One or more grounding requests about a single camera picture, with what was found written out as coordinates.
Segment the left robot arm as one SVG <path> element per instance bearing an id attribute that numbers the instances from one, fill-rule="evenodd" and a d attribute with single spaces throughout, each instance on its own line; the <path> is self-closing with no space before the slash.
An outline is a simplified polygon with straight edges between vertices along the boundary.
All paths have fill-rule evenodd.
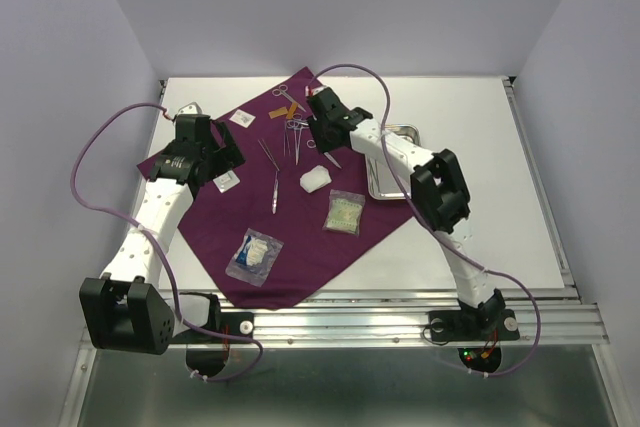
<path id="1" fill-rule="evenodd" d="M 204 294 L 164 299 L 162 268 L 178 226 L 199 191 L 244 162 L 228 127 L 195 103 L 173 119 L 174 139 L 155 157 L 142 202 L 111 262 L 83 281 L 79 298 L 93 345 L 99 349 L 164 353 L 179 334 L 215 339 L 222 329 L 219 303 Z"/>

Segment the steel instrument tray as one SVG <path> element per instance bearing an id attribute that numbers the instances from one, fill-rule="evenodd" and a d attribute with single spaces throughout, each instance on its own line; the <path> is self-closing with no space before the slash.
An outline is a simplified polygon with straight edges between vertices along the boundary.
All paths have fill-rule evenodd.
<path id="1" fill-rule="evenodd" d="M 389 129 L 398 135 L 399 137 L 415 144 L 420 145 L 420 134 L 419 130 L 410 124 L 391 124 Z M 381 196 L 374 196 L 373 191 L 371 189 L 370 177 L 368 176 L 368 167 L 367 167 L 367 159 L 372 159 L 370 157 L 365 158 L 365 166 L 367 172 L 367 183 L 368 183 L 368 193 L 369 196 L 377 201 L 399 201 L 404 199 L 404 195 L 401 190 L 397 187 L 396 182 L 394 181 L 391 172 L 388 166 L 384 163 L 381 163 L 386 166 L 385 179 L 384 179 L 384 189 Z"/>

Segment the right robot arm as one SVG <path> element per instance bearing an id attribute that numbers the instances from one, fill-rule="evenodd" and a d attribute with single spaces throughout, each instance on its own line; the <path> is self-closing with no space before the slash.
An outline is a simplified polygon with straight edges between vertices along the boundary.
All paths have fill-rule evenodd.
<path id="1" fill-rule="evenodd" d="M 441 246 L 456 285 L 461 328 L 472 337 L 491 331 L 505 302 L 489 274 L 474 266 L 454 239 L 455 226 L 470 215 L 470 192 L 456 155 L 448 149 L 432 152 L 406 140 L 368 111 L 346 107 L 327 86 L 308 88 L 306 101 L 319 152 L 346 147 L 387 165 L 418 221 Z"/>

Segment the steel tweezers pair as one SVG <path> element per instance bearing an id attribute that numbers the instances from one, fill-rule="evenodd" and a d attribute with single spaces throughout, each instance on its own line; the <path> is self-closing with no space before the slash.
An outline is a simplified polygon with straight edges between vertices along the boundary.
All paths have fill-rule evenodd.
<path id="1" fill-rule="evenodd" d="M 375 159 L 367 159 L 368 176 L 374 196 L 381 196 L 384 189 L 386 166 Z"/>

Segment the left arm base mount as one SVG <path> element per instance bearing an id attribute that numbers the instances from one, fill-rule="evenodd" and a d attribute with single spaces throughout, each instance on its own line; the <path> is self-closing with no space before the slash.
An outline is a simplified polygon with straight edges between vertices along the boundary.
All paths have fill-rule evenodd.
<path id="1" fill-rule="evenodd" d="M 212 293 L 181 292 L 179 300 L 181 313 L 194 326 L 176 321 L 171 342 L 186 347 L 185 365 L 191 378 L 205 383 L 235 380 L 260 360 L 261 348 L 256 354 L 244 349 L 256 345 L 253 313 L 225 312 Z"/>

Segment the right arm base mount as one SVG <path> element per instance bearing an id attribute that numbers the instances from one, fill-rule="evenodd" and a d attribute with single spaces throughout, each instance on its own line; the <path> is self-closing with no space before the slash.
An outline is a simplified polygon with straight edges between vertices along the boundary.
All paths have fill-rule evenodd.
<path id="1" fill-rule="evenodd" d="M 458 348 L 458 356 L 465 368 L 496 374 L 502 361 L 499 343 L 520 339 L 514 311 L 506 308 L 499 289 L 478 307 L 458 304 L 458 310 L 430 311 L 421 337 L 436 346 L 461 342 L 464 346 Z"/>

